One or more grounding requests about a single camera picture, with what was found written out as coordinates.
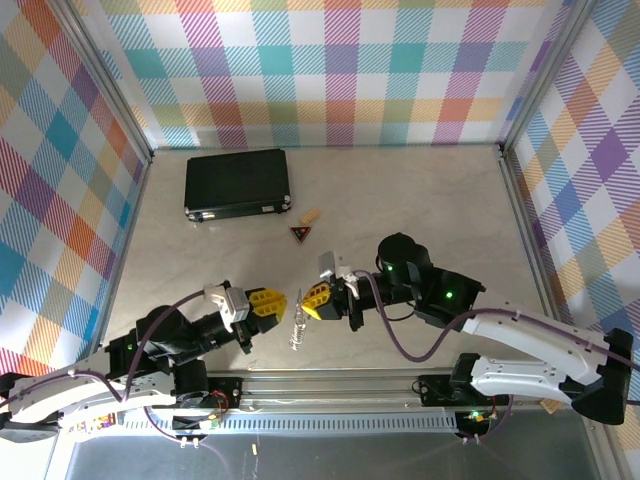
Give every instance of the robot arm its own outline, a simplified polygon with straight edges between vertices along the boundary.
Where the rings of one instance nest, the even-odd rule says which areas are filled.
[[[244,291],[229,282],[204,289],[219,311],[190,322],[175,310],[153,332],[143,347],[141,361],[126,401],[122,395],[140,340],[168,306],[157,307],[136,322],[127,335],[88,358],[40,377],[6,374],[0,377],[0,395],[15,397],[0,411],[0,434],[11,423],[35,424],[49,419],[71,426],[108,413],[151,405],[198,405],[209,386],[205,364],[198,358],[233,341],[250,353],[251,339],[282,320],[286,299],[279,292],[260,288]],[[88,375],[103,377],[95,381]],[[29,391],[36,383],[44,383]]]
[[[416,316],[438,328],[447,328],[454,318],[470,311],[477,295],[485,291],[473,279],[434,267],[427,249],[401,233],[380,243],[376,264],[380,272],[372,277],[382,303],[413,302]],[[348,268],[336,268],[332,252],[320,257],[320,276],[323,281],[304,297],[303,309],[318,320],[348,316],[351,329],[357,331],[364,325],[363,311],[377,308],[370,281],[354,277]],[[538,360],[463,353],[449,382],[454,398],[473,401],[474,396],[500,394],[550,398],[570,404],[593,420],[623,423],[631,369],[605,353],[630,360],[633,337],[629,333],[613,329],[603,335],[543,316],[485,311],[454,329],[497,340]]]

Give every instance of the marble surface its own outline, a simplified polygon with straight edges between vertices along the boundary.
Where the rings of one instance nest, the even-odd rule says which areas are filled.
[[[183,213],[186,160],[207,152],[159,153],[151,166],[106,339],[125,334],[157,305],[171,304],[224,279],[244,288],[282,291],[282,324],[254,338],[251,355],[235,345],[209,353],[211,368],[443,367],[461,352],[520,358],[509,347],[451,334],[428,363],[411,364],[395,350],[375,312],[357,333],[347,319],[311,320],[302,349],[288,344],[299,288],[319,281],[317,257],[334,250],[354,269],[375,270],[378,243],[403,232],[425,245],[432,262],[480,280],[488,289],[476,306],[509,299],[533,311],[540,302],[518,235],[496,153],[489,146],[292,149],[287,151],[293,209],[283,215],[194,225]],[[289,232],[312,207],[322,210],[302,245]],[[391,316],[407,306],[388,309]],[[213,307],[194,300],[193,320]],[[424,353],[440,330],[417,318],[394,324],[405,347]]]

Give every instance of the colorful plaid wall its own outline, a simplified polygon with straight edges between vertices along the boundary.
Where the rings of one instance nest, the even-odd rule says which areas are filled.
[[[495,142],[571,2],[74,3],[153,143],[245,148]]]
[[[516,148],[563,320],[636,337],[640,361],[640,0],[600,0]],[[631,397],[640,399],[640,378]],[[619,436],[640,475],[640,422]]]
[[[86,353],[143,163],[45,0],[0,0],[0,374]]]

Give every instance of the triangular object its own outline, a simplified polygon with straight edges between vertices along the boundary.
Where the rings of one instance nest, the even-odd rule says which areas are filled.
[[[311,227],[289,227],[289,230],[291,230],[293,236],[296,237],[298,243],[302,243],[305,238],[307,238],[307,235],[309,235]]]

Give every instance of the black case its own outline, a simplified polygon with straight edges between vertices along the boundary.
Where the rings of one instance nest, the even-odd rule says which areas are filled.
[[[284,150],[230,153],[187,161],[184,213],[192,222],[283,213],[290,208]]]

